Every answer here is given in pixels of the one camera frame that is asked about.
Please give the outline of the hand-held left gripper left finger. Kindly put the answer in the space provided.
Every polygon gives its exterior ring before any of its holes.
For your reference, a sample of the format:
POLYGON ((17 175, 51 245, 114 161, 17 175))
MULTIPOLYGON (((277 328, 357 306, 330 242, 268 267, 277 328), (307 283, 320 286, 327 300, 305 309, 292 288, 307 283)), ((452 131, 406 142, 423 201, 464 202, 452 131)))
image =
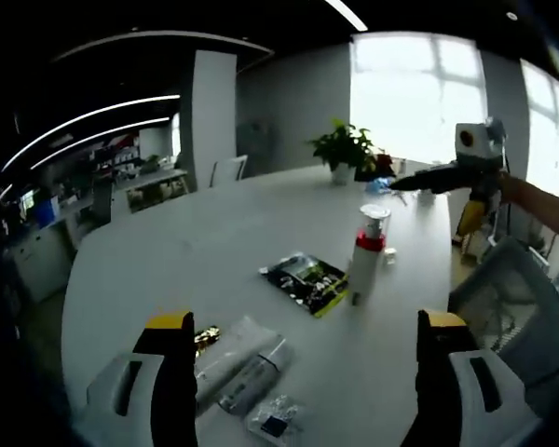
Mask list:
POLYGON ((87 446, 196 446, 194 315, 148 319, 87 388, 87 446))

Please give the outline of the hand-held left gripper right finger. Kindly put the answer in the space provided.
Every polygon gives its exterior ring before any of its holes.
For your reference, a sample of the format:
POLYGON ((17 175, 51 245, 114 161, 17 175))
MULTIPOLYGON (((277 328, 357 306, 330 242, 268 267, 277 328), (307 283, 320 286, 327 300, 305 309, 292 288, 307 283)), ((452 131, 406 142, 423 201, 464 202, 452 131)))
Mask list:
POLYGON ((417 413, 403 446, 524 446, 540 426, 525 385, 456 314, 417 313, 417 413))

